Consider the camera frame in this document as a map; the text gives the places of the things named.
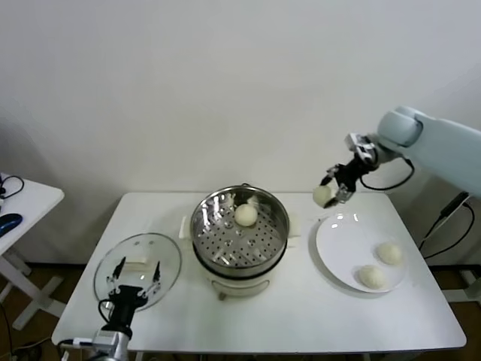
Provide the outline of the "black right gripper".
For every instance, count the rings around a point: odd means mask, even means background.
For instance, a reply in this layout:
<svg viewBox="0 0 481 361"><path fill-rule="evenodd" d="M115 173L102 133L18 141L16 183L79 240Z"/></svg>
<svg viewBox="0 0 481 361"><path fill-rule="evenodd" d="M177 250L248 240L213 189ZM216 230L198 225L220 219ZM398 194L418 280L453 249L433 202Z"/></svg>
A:
<svg viewBox="0 0 481 361"><path fill-rule="evenodd" d="M321 180L321 185L329 185L332 182L337 184L337 190L333 196L324 204L323 208L333 208L337 205L348 202L356 190L356 184L360 178L367 173L367 165L360 159L352 159L346 165L336 164L326 171Z"/></svg>

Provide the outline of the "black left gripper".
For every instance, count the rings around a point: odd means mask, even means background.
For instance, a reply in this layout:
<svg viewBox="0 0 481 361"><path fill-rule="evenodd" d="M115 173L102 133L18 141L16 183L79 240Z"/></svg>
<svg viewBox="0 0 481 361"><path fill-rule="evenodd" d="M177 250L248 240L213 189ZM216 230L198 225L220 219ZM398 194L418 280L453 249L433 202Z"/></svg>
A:
<svg viewBox="0 0 481 361"><path fill-rule="evenodd" d="M160 261L156 263L151 285L145 291L142 287L119 286L119 277L125 262L124 256L115 266L113 273L107 276L108 300L113 304L109 324L113 326L131 326L136 310L144 307L147 299L161 287Z"/></svg>

